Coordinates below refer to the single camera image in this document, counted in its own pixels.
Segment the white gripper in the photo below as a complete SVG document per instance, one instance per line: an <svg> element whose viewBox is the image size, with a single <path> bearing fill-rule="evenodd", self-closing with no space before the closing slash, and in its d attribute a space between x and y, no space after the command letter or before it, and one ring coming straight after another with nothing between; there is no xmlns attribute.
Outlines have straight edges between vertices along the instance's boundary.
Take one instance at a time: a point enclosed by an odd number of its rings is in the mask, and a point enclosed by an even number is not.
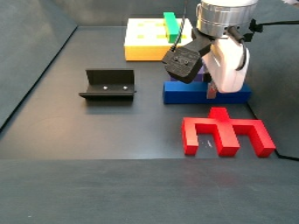
<svg viewBox="0 0 299 224"><path fill-rule="evenodd" d="M207 98L215 99L217 90L223 94L236 93L247 75L248 49L231 37L217 38L201 59L213 81L208 83Z"/></svg>

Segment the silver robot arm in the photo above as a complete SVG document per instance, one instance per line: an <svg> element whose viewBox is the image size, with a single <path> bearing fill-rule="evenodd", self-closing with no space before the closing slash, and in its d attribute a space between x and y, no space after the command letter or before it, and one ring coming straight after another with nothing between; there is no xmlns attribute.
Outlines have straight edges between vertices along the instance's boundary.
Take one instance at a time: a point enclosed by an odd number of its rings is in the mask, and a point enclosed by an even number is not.
<svg viewBox="0 0 299 224"><path fill-rule="evenodd" d="M209 52L201 57L209 74L207 98L236 93L244 84L249 52L243 37L257 0L200 0L196 9L199 32L211 38Z"/></svg>

